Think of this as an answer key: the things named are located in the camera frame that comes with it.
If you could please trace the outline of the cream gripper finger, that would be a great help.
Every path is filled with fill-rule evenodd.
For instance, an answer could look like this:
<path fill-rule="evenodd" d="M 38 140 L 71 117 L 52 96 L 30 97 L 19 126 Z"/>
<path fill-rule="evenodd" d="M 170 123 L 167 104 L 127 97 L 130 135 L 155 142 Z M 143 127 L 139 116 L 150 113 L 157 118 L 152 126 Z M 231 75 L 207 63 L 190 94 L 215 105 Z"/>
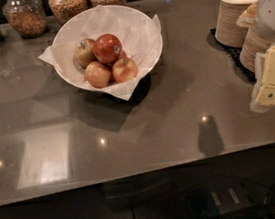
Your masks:
<path fill-rule="evenodd" d="M 247 7 L 244 12 L 239 15 L 236 25 L 239 27 L 247 28 L 255 25 L 257 22 L 257 2 L 253 2 L 250 6 Z"/>
<path fill-rule="evenodd" d="M 255 78 L 250 109 L 257 113 L 267 112 L 275 107 L 275 43 L 264 53 L 257 52 Z"/>

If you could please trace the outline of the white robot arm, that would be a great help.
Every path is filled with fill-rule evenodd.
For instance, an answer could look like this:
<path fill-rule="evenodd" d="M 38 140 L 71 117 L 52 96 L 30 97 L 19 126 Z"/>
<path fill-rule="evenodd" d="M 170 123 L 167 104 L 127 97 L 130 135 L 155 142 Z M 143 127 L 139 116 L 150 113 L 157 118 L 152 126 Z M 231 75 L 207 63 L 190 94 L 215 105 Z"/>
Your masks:
<path fill-rule="evenodd" d="M 250 5 L 236 22 L 241 27 L 256 29 L 260 39 L 270 46 L 264 54 L 255 54 L 255 78 L 250 109 L 267 112 L 275 107 L 275 0 L 258 0 Z"/>

